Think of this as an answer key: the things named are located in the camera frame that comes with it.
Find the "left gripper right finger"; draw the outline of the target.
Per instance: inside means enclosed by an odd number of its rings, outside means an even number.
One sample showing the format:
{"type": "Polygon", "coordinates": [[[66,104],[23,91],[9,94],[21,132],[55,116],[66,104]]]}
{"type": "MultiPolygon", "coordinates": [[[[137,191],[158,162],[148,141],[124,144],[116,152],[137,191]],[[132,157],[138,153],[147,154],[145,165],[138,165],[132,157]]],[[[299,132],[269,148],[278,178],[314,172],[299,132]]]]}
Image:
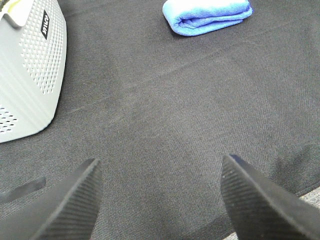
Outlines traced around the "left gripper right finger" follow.
{"type": "Polygon", "coordinates": [[[222,161],[220,192],[239,240],[318,240],[320,210],[236,155],[222,161]]]}

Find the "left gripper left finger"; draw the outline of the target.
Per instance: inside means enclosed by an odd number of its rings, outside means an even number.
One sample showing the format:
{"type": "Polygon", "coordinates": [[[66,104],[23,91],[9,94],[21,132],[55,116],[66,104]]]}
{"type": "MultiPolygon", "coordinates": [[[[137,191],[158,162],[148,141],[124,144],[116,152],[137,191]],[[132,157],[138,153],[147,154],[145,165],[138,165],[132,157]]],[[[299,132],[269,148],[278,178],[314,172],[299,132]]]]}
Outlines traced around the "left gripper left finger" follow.
{"type": "Polygon", "coordinates": [[[0,222],[2,240],[89,240],[102,201],[99,159],[88,159],[56,187],[0,222]]]}

